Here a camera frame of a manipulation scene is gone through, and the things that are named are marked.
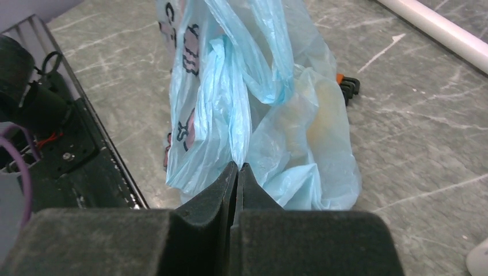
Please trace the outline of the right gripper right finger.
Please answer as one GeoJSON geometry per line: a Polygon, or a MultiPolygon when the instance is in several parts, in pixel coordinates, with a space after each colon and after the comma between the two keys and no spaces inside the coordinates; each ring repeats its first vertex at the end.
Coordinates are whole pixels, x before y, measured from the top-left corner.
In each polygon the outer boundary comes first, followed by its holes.
{"type": "Polygon", "coordinates": [[[403,275],[390,230],[363,211],[285,210],[246,164],[237,176],[230,275],[403,275]]]}

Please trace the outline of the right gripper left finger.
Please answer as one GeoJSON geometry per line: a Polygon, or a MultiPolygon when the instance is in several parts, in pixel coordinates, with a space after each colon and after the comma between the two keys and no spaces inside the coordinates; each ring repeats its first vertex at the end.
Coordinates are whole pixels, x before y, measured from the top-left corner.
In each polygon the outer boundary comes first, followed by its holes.
{"type": "Polygon", "coordinates": [[[179,208],[46,209],[21,231],[2,275],[222,275],[238,166],[179,208]]]}

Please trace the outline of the light blue plastic bag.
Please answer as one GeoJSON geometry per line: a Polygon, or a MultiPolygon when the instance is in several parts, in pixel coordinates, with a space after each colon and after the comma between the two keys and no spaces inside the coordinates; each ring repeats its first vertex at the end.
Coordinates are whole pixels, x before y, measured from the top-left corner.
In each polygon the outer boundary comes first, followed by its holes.
{"type": "Polygon", "coordinates": [[[336,60],[303,1],[157,1],[173,59],[166,183],[182,203],[229,162],[292,210],[361,192],[336,60]]]}

